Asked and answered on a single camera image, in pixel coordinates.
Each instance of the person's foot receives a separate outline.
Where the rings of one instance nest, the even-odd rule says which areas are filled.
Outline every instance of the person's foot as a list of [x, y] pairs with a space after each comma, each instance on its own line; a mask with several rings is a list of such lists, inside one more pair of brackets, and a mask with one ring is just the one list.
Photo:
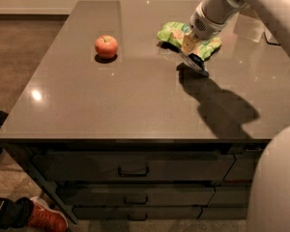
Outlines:
[[61, 212], [51, 210], [39, 197], [33, 197], [30, 200], [34, 208], [29, 217], [28, 226], [42, 228], [45, 232], [66, 232], [68, 222]]

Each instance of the drawer handle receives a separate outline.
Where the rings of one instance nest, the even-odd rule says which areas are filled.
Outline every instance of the drawer handle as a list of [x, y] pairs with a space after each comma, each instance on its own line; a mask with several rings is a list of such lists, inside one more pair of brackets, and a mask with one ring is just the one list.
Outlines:
[[149, 174], [149, 167], [146, 167], [146, 172], [144, 174], [125, 174], [121, 167], [118, 167], [118, 175], [120, 177], [146, 177]]
[[148, 196], [146, 196], [146, 199], [144, 202], [129, 202], [127, 201], [127, 197], [124, 197], [125, 205], [146, 205], [148, 203]]
[[127, 215], [127, 219], [130, 221], [144, 221], [147, 219], [147, 214], [145, 214], [145, 218], [141, 218], [141, 219], [131, 219], [129, 215]]

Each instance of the red shoe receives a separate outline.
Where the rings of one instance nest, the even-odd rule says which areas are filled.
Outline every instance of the red shoe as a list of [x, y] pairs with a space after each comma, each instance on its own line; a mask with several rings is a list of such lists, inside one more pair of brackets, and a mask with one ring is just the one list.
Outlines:
[[51, 210], [39, 197], [31, 198], [34, 208], [28, 220], [28, 226], [42, 228], [45, 232], [66, 232], [68, 222], [61, 212]]

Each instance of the red apple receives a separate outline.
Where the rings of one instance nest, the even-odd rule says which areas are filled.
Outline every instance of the red apple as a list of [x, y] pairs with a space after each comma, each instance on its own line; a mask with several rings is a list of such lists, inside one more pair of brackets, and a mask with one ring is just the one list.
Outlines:
[[118, 44], [114, 37], [102, 35], [97, 38], [95, 48], [102, 59], [111, 59], [117, 53]]

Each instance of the brown floor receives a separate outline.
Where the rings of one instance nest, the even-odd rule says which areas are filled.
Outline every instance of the brown floor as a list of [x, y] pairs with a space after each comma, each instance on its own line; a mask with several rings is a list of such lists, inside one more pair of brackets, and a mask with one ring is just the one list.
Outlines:
[[[63, 23], [63, 20], [0, 20], [0, 110], [11, 112]], [[17, 200], [40, 194], [40, 188], [4, 152], [0, 156], [0, 196]], [[244, 220], [81, 221], [78, 225], [71, 224], [71, 229], [75, 232], [244, 232], [245, 225]]]

